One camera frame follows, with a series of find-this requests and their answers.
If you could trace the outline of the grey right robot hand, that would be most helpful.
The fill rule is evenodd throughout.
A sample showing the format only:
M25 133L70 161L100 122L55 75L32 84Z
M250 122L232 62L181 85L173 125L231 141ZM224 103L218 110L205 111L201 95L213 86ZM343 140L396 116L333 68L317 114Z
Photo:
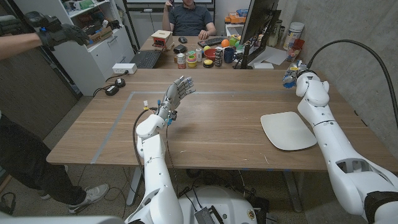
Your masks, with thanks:
M303 64L301 60L291 63L285 71L282 79L282 84L285 88L292 88L296 84L298 74L307 69L307 65Z

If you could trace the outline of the person's left gloved hand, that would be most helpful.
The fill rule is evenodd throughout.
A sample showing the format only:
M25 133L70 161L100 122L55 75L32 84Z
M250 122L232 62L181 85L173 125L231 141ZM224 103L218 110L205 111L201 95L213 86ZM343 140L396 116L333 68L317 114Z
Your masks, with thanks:
M13 15L1 16L1 36L23 33L22 22Z

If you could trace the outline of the person's right gloved hand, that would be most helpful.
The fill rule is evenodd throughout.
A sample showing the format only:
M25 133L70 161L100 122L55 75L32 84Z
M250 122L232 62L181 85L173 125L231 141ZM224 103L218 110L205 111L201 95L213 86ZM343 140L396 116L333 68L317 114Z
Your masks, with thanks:
M62 24L56 16L43 15L37 11L25 14L26 22L39 28L37 35L43 45L54 51L56 45L60 45L69 40L73 40L79 45L86 45L90 38L78 26L71 24Z

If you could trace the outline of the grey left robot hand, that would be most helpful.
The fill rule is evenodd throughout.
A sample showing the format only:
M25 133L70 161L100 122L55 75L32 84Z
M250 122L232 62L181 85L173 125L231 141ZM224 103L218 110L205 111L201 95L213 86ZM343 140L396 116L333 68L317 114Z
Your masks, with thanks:
M196 89L192 77L185 78L181 76L170 84L165 92L164 98L160 104L160 108L156 111L156 115L166 119L171 111L174 111L180 104L180 101L187 95L194 93Z

